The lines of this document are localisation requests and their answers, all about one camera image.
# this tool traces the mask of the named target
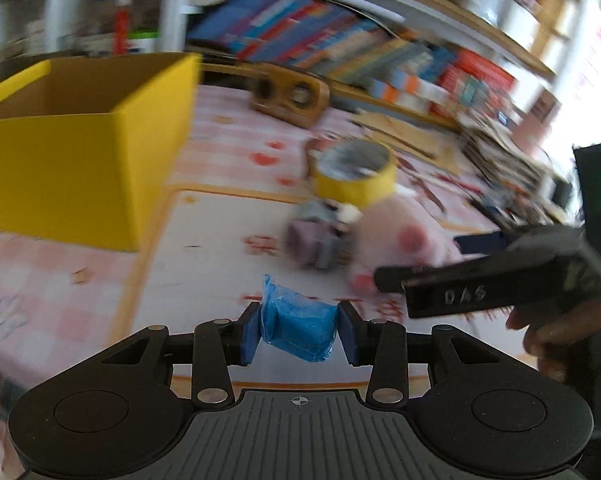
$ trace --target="finger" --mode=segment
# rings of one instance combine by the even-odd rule
[[[521,330],[522,328],[525,328],[528,324],[529,322],[525,319],[525,316],[523,316],[520,309],[514,308],[514,310],[511,311],[509,317],[507,318],[506,326],[509,330]]]
[[[584,301],[537,332],[542,343],[573,344],[601,332],[601,298]]]
[[[559,383],[564,383],[567,379],[567,368],[565,365],[552,359],[538,359],[538,371]]]
[[[535,330],[529,329],[522,339],[522,345],[525,348],[525,352],[536,357],[544,357],[545,348],[542,342],[538,339],[538,335]]]

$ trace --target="book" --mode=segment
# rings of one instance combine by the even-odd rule
[[[343,7],[319,3],[301,20],[290,20],[289,23],[286,23],[282,33],[263,44],[247,59],[250,61],[274,61],[288,57],[297,46],[306,45],[308,40],[315,39],[315,35],[328,27],[330,23],[351,14],[353,12]]]
[[[404,89],[396,88],[378,79],[372,79],[370,85],[367,87],[367,92],[373,98],[393,104],[398,104],[400,99],[407,100],[408,98],[404,94],[417,97],[420,100],[426,101],[426,111],[424,113],[429,111],[430,103],[445,106],[447,101],[449,101],[449,92],[447,90],[419,79],[414,75],[409,76],[409,85]]]
[[[323,5],[316,0],[302,0],[292,13],[272,22],[271,26],[261,34],[257,41],[254,41],[251,45],[240,51],[238,59],[250,59],[262,46],[266,46],[269,42],[276,40],[286,30],[294,27],[315,10],[321,9]]]
[[[361,34],[377,27],[371,20],[357,20],[351,27],[344,27],[326,38],[322,38],[317,42],[314,48],[310,48],[301,56],[296,57],[294,65],[298,68],[309,69],[316,63],[330,56],[331,50],[337,44],[353,37],[355,34]]]
[[[455,62],[456,53],[443,46],[439,46],[434,49],[432,56],[431,63],[418,73],[418,77],[430,83],[435,83],[447,67]]]
[[[433,114],[453,117],[465,108],[474,108],[488,117],[507,115],[509,92],[516,79],[495,63],[466,48],[458,51],[456,62],[445,70],[438,85],[449,91],[445,107],[434,104]]]
[[[327,57],[313,65],[311,72],[318,75],[328,75],[328,73],[339,69],[361,54],[387,43],[387,41],[389,41],[389,38],[386,31],[379,27],[356,33],[330,48]]]
[[[229,30],[248,27],[251,18],[275,0],[230,0],[187,33],[188,40],[220,41]]]
[[[334,79],[343,84],[365,86],[370,78],[374,76],[382,77],[395,66],[419,56],[425,51],[426,46],[419,41],[396,44],[394,48],[382,51],[379,56],[366,57],[363,63],[339,74]]]
[[[335,81],[344,82],[342,81],[342,78],[344,78],[346,75],[362,68],[381,56],[385,56],[388,53],[394,52],[395,50],[403,47],[405,44],[407,44],[407,41],[401,40],[400,38],[394,38],[393,40],[372,48],[368,52],[360,54],[360,56],[354,57],[352,60],[344,63],[337,69],[331,70],[331,72],[328,73],[328,76],[330,79]]]
[[[271,5],[265,7],[261,12],[255,15],[249,22],[246,30],[241,34],[230,35],[226,34],[224,43],[229,47],[231,52],[239,52],[245,44],[251,40],[258,38],[267,28],[276,21],[279,16],[291,9],[294,9],[294,4],[299,0],[277,0]]]
[[[289,51],[285,52],[276,61],[281,63],[289,64],[298,56],[302,56],[306,51],[312,48],[312,45],[319,43],[322,38],[333,36],[341,28],[351,27],[352,23],[355,23],[358,19],[354,13],[345,14],[342,18],[336,19],[330,23],[327,27],[317,31],[313,36],[306,37],[303,41],[296,44]]]

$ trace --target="plush pig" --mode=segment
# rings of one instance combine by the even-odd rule
[[[461,260],[452,237],[410,196],[393,194],[365,209],[353,234],[349,280],[361,296],[378,292],[378,267],[442,267]]]

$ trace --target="yellow tape roll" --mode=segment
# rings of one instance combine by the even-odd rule
[[[396,165],[394,153],[379,142],[345,140],[320,158],[314,192],[364,209],[394,193]]]

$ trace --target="blue book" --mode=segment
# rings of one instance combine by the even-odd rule
[[[231,0],[216,9],[193,30],[187,33],[188,40],[219,41],[223,35],[245,20],[261,12],[274,0]]]
[[[272,28],[279,20],[294,14],[311,0],[278,0],[270,5],[251,20],[250,28],[234,41],[229,43],[232,52],[238,52],[245,46],[257,40],[260,36]]]
[[[303,43],[311,41],[324,28],[328,27],[336,20],[346,16],[353,15],[348,9],[327,5],[314,15],[306,17],[295,27],[289,28],[275,40],[261,46],[255,51],[248,60],[250,61],[275,61],[284,54]]]
[[[439,46],[433,51],[433,59],[429,66],[418,73],[418,77],[430,83],[436,83],[447,67],[456,60],[456,54]]]

